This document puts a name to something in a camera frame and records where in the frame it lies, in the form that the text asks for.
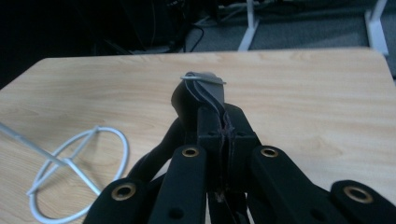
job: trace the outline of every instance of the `light wood tabletop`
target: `light wood tabletop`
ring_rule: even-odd
[[[226,103],[315,184],[353,179],[396,203],[396,89],[384,57],[369,49],[45,59],[0,90],[0,121],[48,151],[95,125],[114,127],[130,143],[129,171],[177,117],[171,95],[189,71],[223,78]],[[75,162],[103,188],[121,157],[120,140],[101,133]],[[0,133],[1,223],[36,222],[26,191],[44,161]],[[64,217],[95,198],[65,168],[39,190],[38,205]]]

